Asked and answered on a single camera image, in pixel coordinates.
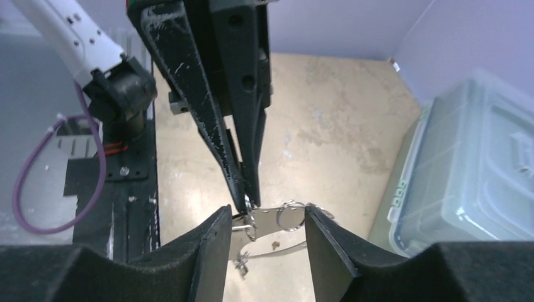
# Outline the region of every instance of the silver key ring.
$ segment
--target silver key ring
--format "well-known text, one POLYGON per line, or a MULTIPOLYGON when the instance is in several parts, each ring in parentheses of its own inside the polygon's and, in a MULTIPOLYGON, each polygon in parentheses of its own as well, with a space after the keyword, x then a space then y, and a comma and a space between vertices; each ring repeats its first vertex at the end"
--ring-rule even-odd
POLYGON ((258 237, 258 228, 256 226, 256 222, 254 221, 254 213, 252 212, 252 205, 250 203, 250 199, 248 196, 245 195, 245 206, 247 208, 247 216, 246 216, 246 224, 251 225, 254 228, 254 236, 250 234, 250 231, 248 228, 245 229, 245 233, 249 237, 249 239, 254 242, 256 241, 256 238, 258 237))
POLYGON ((288 201, 284 202, 278 208, 278 211, 276 211, 276 224, 286 232, 294 232, 294 231, 298 230, 299 228, 302 228, 302 226, 304 225, 304 219, 297 226, 294 226, 292 228, 284 228, 280 224, 280 217, 282 216, 282 212, 284 212, 284 210, 289 208, 289 207, 293 207, 294 209, 296 209, 296 208, 305 208, 306 205, 301 203, 301 202, 298 202, 298 201, 295 201, 295 200, 291 199, 291 200, 288 200, 288 201))

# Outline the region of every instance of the beige floor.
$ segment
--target beige floor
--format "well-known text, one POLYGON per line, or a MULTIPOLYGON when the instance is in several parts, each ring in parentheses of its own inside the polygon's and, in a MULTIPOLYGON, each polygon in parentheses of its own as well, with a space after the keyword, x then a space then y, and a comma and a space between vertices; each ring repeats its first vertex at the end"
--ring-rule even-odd
MULTIPOLYGON (((263 207, 296 199, 323 206, 367 238, 402 137, 419 114, 386 62, 272 57, 274 95, 260 162, 263 207)), ((161 240, 191 230, 232 200, 189 114, 173 116, 158 77, 156 104, 161 240)), ((304 240, 277 233, 246 247, 271 252, 304 240)), ((306 250, 249 261, 245 280, 229 266, 224 301, 314 301, 306 250)))

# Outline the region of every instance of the metal clip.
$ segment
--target metal clip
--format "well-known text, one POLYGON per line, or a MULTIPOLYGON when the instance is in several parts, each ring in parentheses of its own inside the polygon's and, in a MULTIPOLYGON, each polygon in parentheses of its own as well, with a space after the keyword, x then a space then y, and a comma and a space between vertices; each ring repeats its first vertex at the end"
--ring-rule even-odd
MULTIPOLYGON (((241 250, 249 243, 255 242, 258 238, 270 235, 272 233, 286 231, 294 232, 304 226, 304 208, 308 205, 315 206, 330 219, 335 219, 330 212, 313 203, 300 203, 289 200, 284 202, 279 208, 271 209, 252 209, 250 201, 245 197, 247 214, 237 216, 232 220, 232 241, 230 242, 229 260, 233 261, 236 269, 239 269, 241 276, 248 273, 246 263, 249 259, 258 256, 250 256, 249 252, 241 253, 241 250), (251 235, 251 228, 254 229, 254 235, 251 235)), ((301 242, 293 247, 278 250, 276 252, 265 254, 282 255, 284 251, 295 248, 305 247, 305 242, 301 242)))

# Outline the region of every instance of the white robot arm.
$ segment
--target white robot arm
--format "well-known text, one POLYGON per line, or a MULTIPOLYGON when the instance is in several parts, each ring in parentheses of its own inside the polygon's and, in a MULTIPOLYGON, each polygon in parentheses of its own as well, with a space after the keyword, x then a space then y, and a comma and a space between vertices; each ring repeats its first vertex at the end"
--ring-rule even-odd
POLYGON ((51 44, 91 99, 89 112, 113 140, 139 135, 143 111, 156 98, 152 74, 129 57, 76 0, 13 0, 51 44))
POLYGON ((93 80, 94 69, 106 73, 122 62, 122 47, 98 27, 76 0, 13 3, 61 56, 81 87, 93 80))

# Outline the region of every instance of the white wall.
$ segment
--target white wall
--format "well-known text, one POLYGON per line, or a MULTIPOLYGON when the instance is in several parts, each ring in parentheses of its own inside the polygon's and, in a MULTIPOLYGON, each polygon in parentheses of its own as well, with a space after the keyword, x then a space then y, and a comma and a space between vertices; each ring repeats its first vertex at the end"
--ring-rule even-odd
POLYGON ((274 52, 387 60, 431 0, 280 0, 269 5, 274 52))
POLYGON ((420 103, 483 68, 534 96, 534 1, 434 0, 395 59, 420 103))
POLYGON ((0 21, 23 21, 26 20, 22 13, 20 13, 11 0, 0 0, 0 21))

